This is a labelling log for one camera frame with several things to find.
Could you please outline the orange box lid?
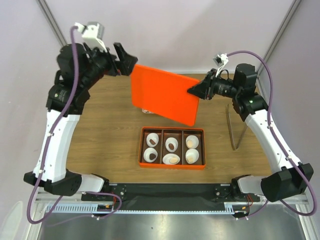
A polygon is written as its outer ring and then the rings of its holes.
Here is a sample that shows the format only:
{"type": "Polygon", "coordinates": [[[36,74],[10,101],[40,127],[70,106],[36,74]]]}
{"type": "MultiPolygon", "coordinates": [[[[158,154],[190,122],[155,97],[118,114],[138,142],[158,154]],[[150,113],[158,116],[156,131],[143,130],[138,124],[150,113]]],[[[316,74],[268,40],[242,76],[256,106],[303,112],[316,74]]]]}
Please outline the orange box lid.
{"type": "Polygon", "coordinates": [[[199,82],[192,77],[137,64],[130,75],[131,101],[137,108],[192,127],[200,99],[187,90],[199,82]]]}

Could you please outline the white shell chocolate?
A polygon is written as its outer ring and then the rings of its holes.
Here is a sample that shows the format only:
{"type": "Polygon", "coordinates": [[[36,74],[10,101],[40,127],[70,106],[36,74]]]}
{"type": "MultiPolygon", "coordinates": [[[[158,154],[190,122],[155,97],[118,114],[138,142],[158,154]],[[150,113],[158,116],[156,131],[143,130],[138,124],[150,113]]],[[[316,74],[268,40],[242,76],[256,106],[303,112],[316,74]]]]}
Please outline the white shell chocolate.
{"type": "Polygon", "coordinates": [[[189,140],[189,141],[187,142],[187,147],[190,148],[190,149],[192,149],[192,148],[194,147],[194,143],[189,140]]]}

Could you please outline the brown oval chocolate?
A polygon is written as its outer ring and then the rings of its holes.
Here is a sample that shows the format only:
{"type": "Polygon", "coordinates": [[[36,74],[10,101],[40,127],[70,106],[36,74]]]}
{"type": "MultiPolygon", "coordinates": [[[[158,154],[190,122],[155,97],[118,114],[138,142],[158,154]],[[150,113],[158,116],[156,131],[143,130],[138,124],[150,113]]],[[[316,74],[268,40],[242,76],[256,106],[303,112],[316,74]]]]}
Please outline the brown oval chocolate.
{"type": "Polygon", "coordinates": [[[169,144],[168,144],[168,147],[169,147],[169,149],[171,149],[171,150],[173,150],[173,149],[175,148],[175,146],[174,146],[173,143],[169,143],[169,144]]]}

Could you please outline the white square chocolate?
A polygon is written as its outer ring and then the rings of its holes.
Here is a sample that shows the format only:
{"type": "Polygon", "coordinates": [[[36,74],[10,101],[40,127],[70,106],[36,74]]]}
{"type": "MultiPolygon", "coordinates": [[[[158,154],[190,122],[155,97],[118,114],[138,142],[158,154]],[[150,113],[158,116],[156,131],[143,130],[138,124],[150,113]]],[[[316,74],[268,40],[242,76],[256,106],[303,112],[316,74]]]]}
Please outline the white square chocolate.
{"type": "Polygon", "coordinates": [[[196,162],[196,160],[193,157],[186,158],[186,161],[187,161],[188,164],[193,164],[193,163],[196,162]]]}

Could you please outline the white round chocolate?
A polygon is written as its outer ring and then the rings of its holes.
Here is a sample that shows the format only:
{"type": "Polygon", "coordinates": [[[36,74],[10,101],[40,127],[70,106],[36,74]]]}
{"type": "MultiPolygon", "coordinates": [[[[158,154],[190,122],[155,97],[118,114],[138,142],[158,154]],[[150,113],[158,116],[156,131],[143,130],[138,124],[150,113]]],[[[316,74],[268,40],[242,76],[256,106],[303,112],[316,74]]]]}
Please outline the white round chocolate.
{"type": "Polygon", "coordinates": [[[169,162],[170,164],[175,165],[176,163],[179,162],[179,159],[176,158],[176,157],[171,157],[171,158],[168,160],[168,162],[169,162]]]}

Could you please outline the dark round chocolate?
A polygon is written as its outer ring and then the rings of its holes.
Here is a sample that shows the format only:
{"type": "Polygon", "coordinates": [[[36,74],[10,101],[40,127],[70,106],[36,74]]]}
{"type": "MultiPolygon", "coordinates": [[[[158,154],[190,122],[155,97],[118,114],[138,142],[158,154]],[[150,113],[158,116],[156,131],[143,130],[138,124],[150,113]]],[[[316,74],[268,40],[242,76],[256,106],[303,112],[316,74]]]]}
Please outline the dark round chocolate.
{"type": "Polygon", "coordinates": [[[151,153],[151,154],[149,155],[149,159],[150,159],[151,161],[154,161],[156,158],[157,158],[157,156],[156,156],[154,153],[151,153]]]}

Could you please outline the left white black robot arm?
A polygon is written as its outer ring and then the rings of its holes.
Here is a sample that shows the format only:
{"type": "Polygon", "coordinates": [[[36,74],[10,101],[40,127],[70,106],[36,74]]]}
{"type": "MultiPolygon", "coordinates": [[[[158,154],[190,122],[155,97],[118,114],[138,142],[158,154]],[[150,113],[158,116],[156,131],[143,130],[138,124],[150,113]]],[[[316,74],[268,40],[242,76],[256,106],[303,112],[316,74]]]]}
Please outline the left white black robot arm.
{"type": "Polygon", "coordinates": [[[60,49],[56,58],[59,70],[46,102],[46,136],[36,167],[24,174],[24,182],[58,196],[91,192],[98,200],[109,197],[107,178],[72,172],[66,163],[74,130],[90,99],[90,88],[104,75],[129,76],[138,62],[121,43],[115,42],[113,46],[115,55],[86,43],[76,43],[76,56],[71,44],[60,49]]]}

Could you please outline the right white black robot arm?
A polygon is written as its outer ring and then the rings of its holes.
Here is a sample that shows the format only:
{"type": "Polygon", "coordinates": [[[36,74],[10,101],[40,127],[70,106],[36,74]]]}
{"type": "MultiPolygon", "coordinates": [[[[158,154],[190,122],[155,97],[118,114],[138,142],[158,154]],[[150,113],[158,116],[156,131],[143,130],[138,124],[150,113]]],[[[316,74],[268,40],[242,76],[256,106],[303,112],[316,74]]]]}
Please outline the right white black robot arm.
{"type": "Polygon", "coordinates": [[[307,184],[303,178],[310,180],[314,170],[293,153],[273,119],[268,117],[269,107],[256,92],[255,67],[247,63],[238,64],[233,79],[223,79],[217,72],[217,69],[211,69],[187,92],[203,100],[211,100],[214,95],[231,98],[234,110],[258,139],[272,172],[270,176],[242,175],[233,178],[231,197],[242,201],[248,194],[256,194],[276,202],[304,193],[307,184]]]}

